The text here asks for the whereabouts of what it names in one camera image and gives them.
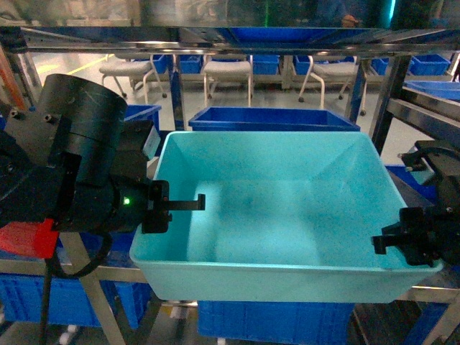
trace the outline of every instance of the blue storage crate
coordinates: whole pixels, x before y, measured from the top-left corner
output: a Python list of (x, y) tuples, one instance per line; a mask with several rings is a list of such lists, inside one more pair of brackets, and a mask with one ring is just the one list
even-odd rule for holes
[(405, 171), (404, 165), (386, 165), (387, 169), (406, 182), (412, 189), (428, 199), (431, 203), (435, 203), (438, 199), (436, 187), (434, 185), (419, 185), (410, 172)]
[(440, 55), (420, 55), (412, 58), (410, 72), (413, 75), (443, 75), (451, 62)]
[(201, 55), (180, 56), (180, 69), (183, 74), (200, 74), (202, 65), (203, 57)]
[(422, 345), (433, 327), (449, 305), (443, 303), (430, 303), (422, 311), (417, 323), (412, 327), (403, 345)]
[(372, 59), (371, 66), (378, 75), (385, 75), (389, 61), (390, 59), (387, 57), (383, 59)]
[(254, 74), (274, 75), (278, 73), (279, 55), (254, 55), (252, 70)]
[(294, 56), (294, 67), (295, 72), (298, 75), (307, 74), (308, 69), (310, 68), (310, 60), (308, 56)]
[(193, 131), (359, 131), (327, 110), (211, 107), (189, 122)]
[(284, 344), (346, 344), (353, 303), (198, 302), (203, 336)]
[(157, 132), (160, 132), (160, 110), (161, 106), (138, 106), (130, 105), (126, 109), (125, 121), (151, 120)]
[(408, 81), (408, 88), (429, 93), (433, 96), (460, 101), (460, 83), (451, 81)]
[(167, 56), (166, 55), (154, 55), (153, 64), (157, 69), (158, 74), (163, 74), (167, 69)]
[(335, 32), (334, 29), (302, 29), (289, 27), (242, 27), (231, 31), (240, 42), (304, 42), (317, 40)]
[[(116, 290), (112, 282), (101, 282), (114, 308)], [(43, 277), (0, 275), (0, 300), (8, 321), (40, 322)], [(49, 323), (100, 327), (79, 280), (52, 280)]]
[(138, 282), (116, 282), (115, 287), (128, 318), (129, 326), (132, 329), (138, 329), (147, 310), (147, 304), (152, 297), (152, 288), (148, 284)]
[(134, 235), (129, 256), (164, 300), (389, 303), (443, 267), (368, 245), (406, 205), (365, 133), (173, 132), (155, 179), (208, 210)]

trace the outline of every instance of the screw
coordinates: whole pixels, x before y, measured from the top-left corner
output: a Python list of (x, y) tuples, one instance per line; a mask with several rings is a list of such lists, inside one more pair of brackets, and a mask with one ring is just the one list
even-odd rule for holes
[(18, 119), (18, 118), (19, 118), (19, 112), (18, 112), (16, 109), (12, 109), (12, 110), (9, 112), (9, 115), (10, 115), (13, 119)]
[(50, 123), (54, 118), (51, 115), (45, 115), (43, 121)]

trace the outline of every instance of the white chair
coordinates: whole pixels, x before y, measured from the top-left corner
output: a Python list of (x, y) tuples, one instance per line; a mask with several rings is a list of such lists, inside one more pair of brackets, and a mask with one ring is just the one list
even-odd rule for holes
[(104, 79), (106, 77), (114, 77), (115, 83), (120, 89), (120, 92), (124, 98), (127, 97), (126, 93), (121, 88), (120, 82), (117, 77), (129, 77), (129, 78), (142, 78), (142, 86), (144, 87), (144, 98), (145, 103), (148, 104), (148, 86), (147, 79), (155, 74), (155, 79), (157, 80), (157, 85), (162, 92), (162, 97), (166, 98), (167, 94), (163, 89), (160, 81), (160, 76), (158, 75), (157, 69), (153, 62), (154, 55), (143, 52), (136, 53), (120, 53), (115, 54), (118, 61), (113, 61), (109, 63), (104, 63), (99, 72), (102, 73), (102, 85), (104, 85)]
[[(213, 60), (213, 58), (235, 61), (218, 61)], [(235, 76), (244, 76), (247, 78), (248, 106), (251, 106), (252, 55), (249, 56), (249, 61), (246, 55), (214, 55), (213, 57), (211, 57), (211, 55), (205, 55), (202, 73), (204, 74), (205, 106), (208, 106), (208, 100), (212, 99), (210, 81), (234, 80)]]
[[(310, 61), (310, 66), (308, 68), (305, 79), (303, 80), (303, 85), (299, 93), (299, 102), (304, 102), (303, 92), (307, 85), (309, 77), (312, 77), (321, 83), (321, 105), (320, 108), (324, 109), (324, 97), (326, 93), (326, 86), (324, 83), (324, 78), (347, 78), (345, 84), (342, 86), (342, 89), (339, 93), (339, 99), (344, 99), (344, 92), (346, 87), (351, 83), (353, 77), (357, 73), (356, 58), (354, 57), (354, 62), (340, 62), (340, 63), (315, 63), (315, 62), (324, 62), (324, 61), (338, 61), (343, 60), (344, 56), (308, 56)], [(367, 82), (364, 83), (364, 94), (362, 97), (362, 109), (360, 114), (362, 116), (366, 115), (366, 92), (367, 92)]]

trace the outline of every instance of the black robotic claw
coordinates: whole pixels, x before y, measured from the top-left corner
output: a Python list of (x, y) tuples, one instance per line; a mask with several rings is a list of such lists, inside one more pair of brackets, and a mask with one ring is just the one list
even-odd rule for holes
[(170, 201), (170, 185), (164, 180), (153, 181), (149, 188), (149, 210), (142, 223), (143, 234), (164, 234), (173, 220), (169, 211), (204, 211), (206, 196), (198, 194), (196, 201)]
[(408, 171), (434, 172), (438, 203), (427, 208), (402, 208), (400, 221), (372, 237), (376, 254), (397, 247), (409, 265), (434, 265), (442, 258), (460, 264), (460, 152), (443, 141), (415, 143), (416, 151), (402, 155)]

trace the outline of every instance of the red component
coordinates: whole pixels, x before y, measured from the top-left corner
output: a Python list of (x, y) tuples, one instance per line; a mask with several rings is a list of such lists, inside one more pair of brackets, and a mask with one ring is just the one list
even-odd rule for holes
[(0, 229), (0, 249), (12, 254), (49, 259), (55, 251), (59, 232), (52, 230), (54, 220), (43, 223), (13, 221)]

